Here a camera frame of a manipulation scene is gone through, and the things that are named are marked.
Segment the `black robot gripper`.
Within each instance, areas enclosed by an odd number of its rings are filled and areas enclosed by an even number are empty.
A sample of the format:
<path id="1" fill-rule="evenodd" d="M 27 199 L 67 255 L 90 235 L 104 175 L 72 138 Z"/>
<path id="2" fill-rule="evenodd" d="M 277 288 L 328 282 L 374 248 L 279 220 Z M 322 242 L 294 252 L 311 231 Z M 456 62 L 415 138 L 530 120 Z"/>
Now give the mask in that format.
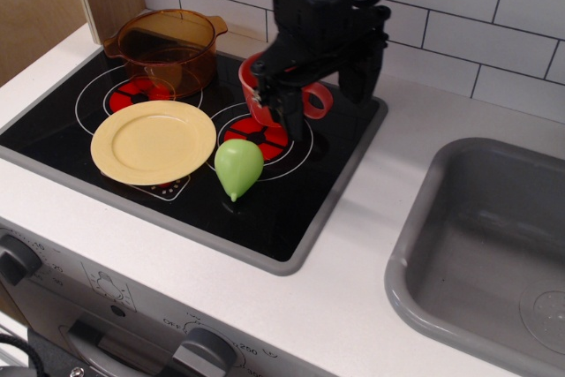
<path id="1" fill-rule="evenodd" d="M 278 35 L 252 65 L 260 105 L 290 139 L 301 141 L 301 88 L 337 74 L 341 93 L 365 106 L 373 96 L 391 11 L 380 0 L 273 0 Z"/>

